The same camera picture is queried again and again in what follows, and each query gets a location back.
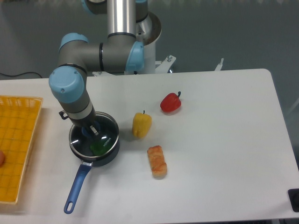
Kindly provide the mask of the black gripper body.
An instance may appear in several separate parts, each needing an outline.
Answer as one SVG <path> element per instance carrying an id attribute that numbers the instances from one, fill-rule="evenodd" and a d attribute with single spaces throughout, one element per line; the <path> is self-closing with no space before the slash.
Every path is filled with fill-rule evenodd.
<path id="1" fill-rule="evenodd" d="M 69 113 L 69 119 L 75 126 L 84 127 L 87 130 L 91 129 L 91 126 L 97 129 L 95 112 L 90 112 L 87 116 L 82 118 L 79 118 L 77 114 Z"/>

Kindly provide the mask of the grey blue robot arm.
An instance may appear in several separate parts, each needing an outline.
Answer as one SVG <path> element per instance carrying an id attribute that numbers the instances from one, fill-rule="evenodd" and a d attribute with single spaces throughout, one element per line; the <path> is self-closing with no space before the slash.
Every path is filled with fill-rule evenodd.
<path id="1" fill-rule="evenodd" d="M 54 97 L 75 126 L 87 136 L 98 136 L 100 126 L 86 90 L 87 73 L 137 72 L 144 68 L 144 44 L 136 24 L 148 16 L 146 0 L 83 0 L 92 14 L 107 14 L 107 42 L 90 44 L 84 35 L 69 33 L 61 40 L 58 67 L 49 77 Z"/>

